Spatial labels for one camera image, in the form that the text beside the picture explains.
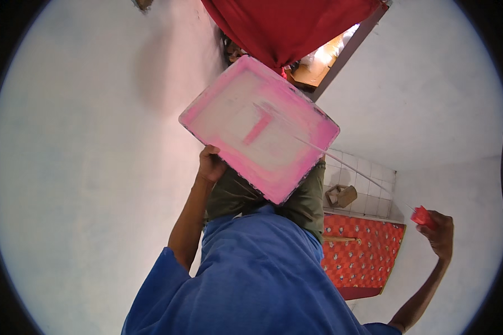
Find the hand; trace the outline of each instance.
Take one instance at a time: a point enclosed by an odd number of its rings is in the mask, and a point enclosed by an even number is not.
[[[418,224],[417,231],[429,239],[432,250],[442,260],[449,262],[453,257],[453,218],[440,214],[436,211],[429,211],[430,218],[438,226],[435,231],[427,226]]]
[[[197,172],[198,177],[212,183],[216,183],[222,177],[225,169],[227,169],[227,165],[217,156],[219,152],[220,148],[210,144],[201,151],[200,169]]]

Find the sleeve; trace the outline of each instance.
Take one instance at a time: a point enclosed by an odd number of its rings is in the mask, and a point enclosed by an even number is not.
[[[384,323],[366,323],[363,327],[372,335],[402,335],[398,328]]]
[[[134,334],[156,323],[181,285],[190,278],[173,251],[165,247],[141,285],[121,334]]]

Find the fabric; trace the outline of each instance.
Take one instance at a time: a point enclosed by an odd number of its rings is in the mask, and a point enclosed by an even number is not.
[[[304,230],[274,214],[210,221],[190,278],[164,248],[122,334],[400,334],[360,325],[315,257]]]
[[[275,206],[276,214],[309,231],[322,244],[324,232],[323,182],[326,163],[319,161],[287,201]],[[270,204],[244,178],[228,167],[207,200],[207,220],[229,214],[250,213]]]
[[[368,18],[378,0],[201,0],[239,47],[285,77],[290,65]]]
[[[325,234],[357,240],[325,243],[321,265],[338,289],[382,288],[395,264],[405,227],[404,224],[328,214],[324,218]]]

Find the red mattress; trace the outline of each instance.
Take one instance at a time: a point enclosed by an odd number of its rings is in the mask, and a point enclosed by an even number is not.
[[[386,221],[338,214],[324,216],[325,235],[357,239],[355,242],[325,242],[322,245],[322,267],[346,300],[381,292],[395,264],[405,228],[404,224]],[[367,289],[348,289],[356,287]]]

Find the wooden stick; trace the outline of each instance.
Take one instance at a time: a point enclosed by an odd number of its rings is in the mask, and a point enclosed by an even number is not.
[[[322,235],[325,242],[352,242],[355,238],[341,238],[339,236]]]

